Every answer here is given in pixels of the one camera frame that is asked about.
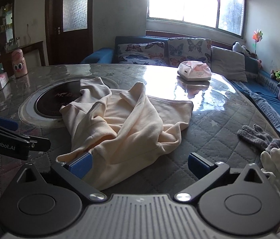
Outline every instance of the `door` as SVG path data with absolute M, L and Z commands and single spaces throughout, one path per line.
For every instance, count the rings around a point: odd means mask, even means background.
M 49 0 L 50 65 L 79 64 L 93 53 L 92 1 Z

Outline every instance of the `beige garment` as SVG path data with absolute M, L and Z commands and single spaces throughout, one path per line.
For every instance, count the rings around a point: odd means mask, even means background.
M 145 94 L 137 82 L 129 91 L 110 90 L 100 77 L 81 80 L 82 96 L 60 112 L 72 136 L 69 162 L 89 150 L 91 170 L 83 177 L 98 190 L 109 188 L 176 149 L 189 125 L 193 103 Z

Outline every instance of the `pink bottle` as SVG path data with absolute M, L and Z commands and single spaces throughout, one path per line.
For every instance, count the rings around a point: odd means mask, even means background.
M 15 77 L 19 78 L 26 75 L 27 67 L 25 58 L 23 57 L 23 51 L 21 49 L 17 49 L 12 52 L 12 60 Z

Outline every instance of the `blue gripper pad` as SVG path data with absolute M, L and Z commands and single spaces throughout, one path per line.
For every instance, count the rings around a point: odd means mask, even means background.
M 190 153 L 187 160 L 189 170 L 198 178 L 203 178 L 214 169 L 214 164 L 196 153 Z
M 68 171 L 82 179 L 93 166 L 93 157 L 90 153 L 80 156 L 68 164 Z
M 2 117 L 0 117 L 0 126 L 12 131 L 18 129 L 18 123 L 16 121 Z

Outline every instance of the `blue sofa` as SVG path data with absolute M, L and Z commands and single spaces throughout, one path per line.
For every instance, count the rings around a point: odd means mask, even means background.
M 168 55 L 168 38 L 146 36 L 117 36 L 115 48 L 102 48 L 86 57 L 81 64 L 119 63 L 117 46 L 119 44 L 142 44 L 150 42 L 163 42 L 164 54 Z M 258 69 L 257 60 L 245 57 L 245 71 L 247 83 L 230 81 L 232 85 L 243 93 L 267 118 L 280 135 L 280 101 L 278 100 L 278 82 L 270 78 L 270 74 Z

